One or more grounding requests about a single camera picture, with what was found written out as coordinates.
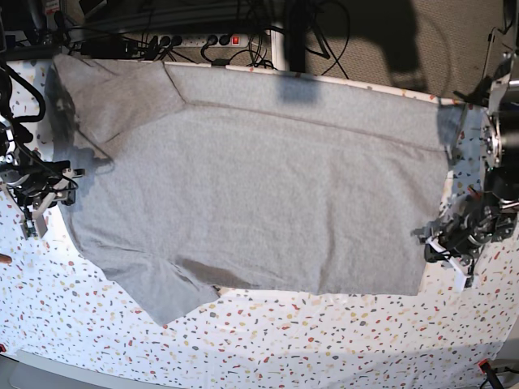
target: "gray t-shirt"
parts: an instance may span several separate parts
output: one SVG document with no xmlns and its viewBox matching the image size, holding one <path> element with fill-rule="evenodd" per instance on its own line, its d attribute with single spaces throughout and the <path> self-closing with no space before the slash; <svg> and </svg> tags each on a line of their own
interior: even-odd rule
<svg viewBox="0 0 519 389">
<path fill-rule="evenodd" d="M 53 115 L 72 128 L 55 159 L 88 171 L 66 226 L 157 323 L 217 299 L 213 285 L 418 291 L 412 232 L 437 216 L 459 108 L 217 68 L 55 66 L 72 101 Z"/>
</svg>

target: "t-shirt sleeve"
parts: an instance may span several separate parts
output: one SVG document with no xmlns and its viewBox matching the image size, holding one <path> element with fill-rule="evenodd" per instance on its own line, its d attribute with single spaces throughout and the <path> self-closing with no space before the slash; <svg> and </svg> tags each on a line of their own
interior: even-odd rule
<svg viewBox="0 0 519 389">
<path fill-rule="evenodd" d="M 213 286 L 193 283 L 161 256 L 105 246 L 96 258 L 106 278 L 120 284 L 161 326 L 219 298 Z"/>
</svg>

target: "terrazzo pattern tablecloth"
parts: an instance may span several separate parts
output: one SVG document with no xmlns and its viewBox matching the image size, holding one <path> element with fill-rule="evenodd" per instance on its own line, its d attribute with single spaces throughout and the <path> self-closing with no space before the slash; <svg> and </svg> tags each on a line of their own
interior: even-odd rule
<svg viewBox="0 0 519 389">
<path fill-rule="evenodd" d="M 42 90 L 48 62 L 11 65 Z M 37 111 L 17 84 L 11 105 L 15 114 Z M 476 113 L 467 109 L 445 200 L 478 189 Z M 36 133 L 31 147 L 50 158 L 48 125 L 29 130 Z M 453 271 L 435 264 L 416 297 L 222 289 L 218 301 L 159 327 L 79 256 L 57 208 L 46 217 L 45 238 L 24 241 L 0 197 L 0 252 L 13 257 L 0 265 L 0 343 L 9 353 L 124 378 L 186 388 L 463 387 L 483 381 L 477 362 L 495 356 L 517 318 L 516 233 L 487 247 L 480 287 L 463 293 L 453 289 Z"/>
</svg>

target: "metal frame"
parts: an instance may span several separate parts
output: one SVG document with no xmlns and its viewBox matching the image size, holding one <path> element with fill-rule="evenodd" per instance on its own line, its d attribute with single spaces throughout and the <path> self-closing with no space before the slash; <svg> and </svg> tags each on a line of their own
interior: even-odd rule
<svg viewBox="0 0 519 389">
<path fill-rule="evenodd" d="M 242 4 L 242 12 L 247 12 L 248 2 Z M 141 12 L 120 18 L 85 24 L 70 30 L 71 42 L 104 36 L 104 32 L 124 34 L 154 28 L 171 28 L 193 24 L 213 24 L 236 19 L 236 2 L 219 2 L 203 6 L 184 6 L 151 13 Z"/>
</svg>

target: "power strip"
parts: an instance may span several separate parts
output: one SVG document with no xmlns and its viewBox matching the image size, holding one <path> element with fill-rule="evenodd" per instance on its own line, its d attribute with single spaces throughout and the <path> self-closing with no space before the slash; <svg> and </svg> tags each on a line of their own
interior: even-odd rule
<svg viewBox="0 0 519 389">
<path fill-rule="evenodd" d="M 208 41 L 208 36 L 212 34 L 180 34 L 182 37 L 182 43 L 179 46 L 176 46 L 177 48 L 180 47 L 202 47 L 205 45 L 205 43 Z M 218 37 L 218 40 L 220 40 L 220 36 L 225 34 L 214 34 Z M 172 38 L 173 35 L 159 35 L 159 41 L 161 41 L 161 38 L 163 36 L 169 36 L 169 38 Z M 249 37 L 245 34 L 234 34 L 230 38 L 230 43 L 228 45 L 222 46 L 220 45 L 220 42 L 216 43 L 214 46 L 211 47 L 236 47 L 236 48 L 244 48 L 249 45 Z"/>
</svg>

